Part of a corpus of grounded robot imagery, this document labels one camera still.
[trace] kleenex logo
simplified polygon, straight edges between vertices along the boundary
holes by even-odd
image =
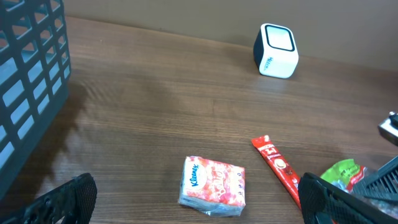
[[[192,178],[189,179],[191,181],[192,187],[196,187],[198,185],[198,180],[197,180],[198,169],[199,169],[199,165],[194,164],[192,166]]]
[[[184,167],[184,187],[190,190],[200,190],[206,183],[206,168],[198,161],[187,161]]]

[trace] wooden desk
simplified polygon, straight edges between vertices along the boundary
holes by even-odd
[[[3,213],[90,172],[92,223],[302,223],[252,138],[269,134],[299,175],[347,158],[377,169],[398,153],[377,131],[397,109],[396,73],[300,57],[282,80],[261,76],[248,47],[75,18],[67,27],[70,97]],[[246,168],[240,217],[177,203],[191,155]]]

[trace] black basket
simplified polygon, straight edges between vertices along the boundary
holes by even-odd
[[[398,202],[398,156],[355,184],[353,192],[367,198]]]
[[[0,198],[68,96],[63,2],[0,0]]]

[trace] plastic packaging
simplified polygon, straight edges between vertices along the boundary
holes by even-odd
[[[287,163],[285,157],[272,144],[269,136],[261,136],[251,141],[253,146],[260,152],[261,156],[274,171],[285,186],[289,194],[292,196],[297,206],[301,209],[299,198],[299,180],[300,177],[296,174],[293,168]]]
[[[185,159],[178,202],[209,216],[240,216],[244,168],[198,156]]]

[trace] small cube speaker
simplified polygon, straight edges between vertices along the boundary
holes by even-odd
[[[292,31],[274,24],[261,25],[253,54],[261,75],[270,77],[292,76],[299,62]]]

